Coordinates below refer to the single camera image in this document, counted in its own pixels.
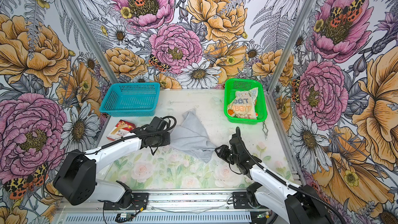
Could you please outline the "light grey towel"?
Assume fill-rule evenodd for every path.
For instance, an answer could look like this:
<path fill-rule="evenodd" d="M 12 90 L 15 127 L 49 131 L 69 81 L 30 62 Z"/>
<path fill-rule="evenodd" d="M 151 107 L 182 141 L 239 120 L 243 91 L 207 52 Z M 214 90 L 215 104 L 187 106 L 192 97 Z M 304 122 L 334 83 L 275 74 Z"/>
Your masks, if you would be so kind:
<path fill-rule="evenodd" d="M 207 131 L 191 109 L 183 115 L 183 122 L 171 132 L 170 146 L 204 163 L 209 163 L 216 146 L 210 141 Z"/>

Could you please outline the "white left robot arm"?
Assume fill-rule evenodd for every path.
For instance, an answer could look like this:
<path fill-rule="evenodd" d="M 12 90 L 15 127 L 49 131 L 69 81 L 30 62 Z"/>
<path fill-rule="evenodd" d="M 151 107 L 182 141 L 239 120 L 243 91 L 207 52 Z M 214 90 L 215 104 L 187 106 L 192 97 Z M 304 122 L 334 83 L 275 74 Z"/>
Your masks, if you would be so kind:
<path fill-rule="evenodd" d="M 71 205 L 89 200 L 110 203 L 120 209 L 130 207 L 134 202 L 131 188 L 121 181 L 98 179 L 97 174 L 118 159 L 143 148 L 149 148 L 154 155 L 158 148 L 170 144 L 176 123 L 173 116 L 154 117 L 150 124 L 134 128 L 109 144 L 69 152 L 53 180 L 54 188 Z"/>

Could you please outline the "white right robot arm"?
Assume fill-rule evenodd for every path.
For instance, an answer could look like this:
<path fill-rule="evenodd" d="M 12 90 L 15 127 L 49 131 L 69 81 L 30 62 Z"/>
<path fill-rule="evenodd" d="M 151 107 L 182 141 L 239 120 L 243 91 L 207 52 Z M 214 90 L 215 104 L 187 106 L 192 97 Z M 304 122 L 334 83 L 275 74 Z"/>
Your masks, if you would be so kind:
<path fill-rule="evenodd" d="M 268 207 L 290 224 L 333 223 L 330 204 L 317 197 L 311 187 L 289 182 L 252 155 L 239 129 L 232 135 L 229 146 L 219 146 L 215 152 L 229 165 L 236 165 L 240 174 L 254 181 L 246 189 L 252 207 Z"/>

